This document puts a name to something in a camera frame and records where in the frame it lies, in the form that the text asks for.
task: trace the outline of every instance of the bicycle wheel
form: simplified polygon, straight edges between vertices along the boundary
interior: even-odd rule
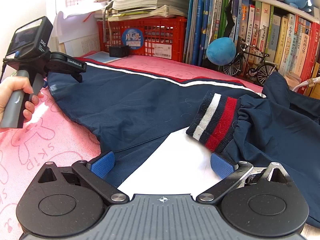
[[[242,71],[242,57],[236,57],[231,63],[222,66],[223,72],[229,76],[235,76]]]
[[[265,63],[258,67],[257,69],[257,81],[263,86],[267,78],[271,75],[272,72],[278,71],[277,67],[271,63]]]

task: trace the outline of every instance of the white cable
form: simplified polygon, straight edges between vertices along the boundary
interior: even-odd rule
[[[313,82],[314,82],[315,84],[320,83],[320,77],[313,78],[312,80],[313,80]],[[298,90],[300,87],[304,87],[304,86],[307,86],[307,85],[308,85],[308,81],[304,81],[304,82],[300,83],[299,85],[295,86],[295,87],[292,89],[292,91],[297,92],[297,90]]]

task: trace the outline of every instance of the ribbed cuff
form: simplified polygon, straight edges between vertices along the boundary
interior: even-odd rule
[[[239,100],[207,92],[186,133],[212,152],[221,153],[233,139],[239,108]]]

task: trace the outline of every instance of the pink towel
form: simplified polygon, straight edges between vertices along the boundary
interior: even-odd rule
[[[156,57],[129,56],[111,64],[181,79],[202,76],[238,80],[216,71]],[[241,82],[255,92],[262,90],[246,81]],[[14,240],[21,236],[22,229],[15,209],[25,189],[45,162],[70,166],[75,161],[90,160],[100,153],[96,137],[86,128],[70,121],[56,105],[47,88],[42,92],[45,97],[24,128],[0,134],[0,240]]]

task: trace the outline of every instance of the das device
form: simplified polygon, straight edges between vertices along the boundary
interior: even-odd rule
[[[308,205],[279,163],[246,161],[193,200],[124,193],[89,170],[45,163],[20,199],[20,240],[303,240]]]
[[[49,71],[70,74],[78,82],[82,82],[81,73],[86,71],[86,63],[60,52],[50,52],[48,41],[52,24],[44,16],[18,28],[10,42],[6,57],[3,59],[1,78],[6,65],[17,70],[17,76],[27,77],[37,95],[44,86],[44,78]],[[25,102],[32,95],[23,90],[12,93],[4,110],[0,128],[22,128]]]

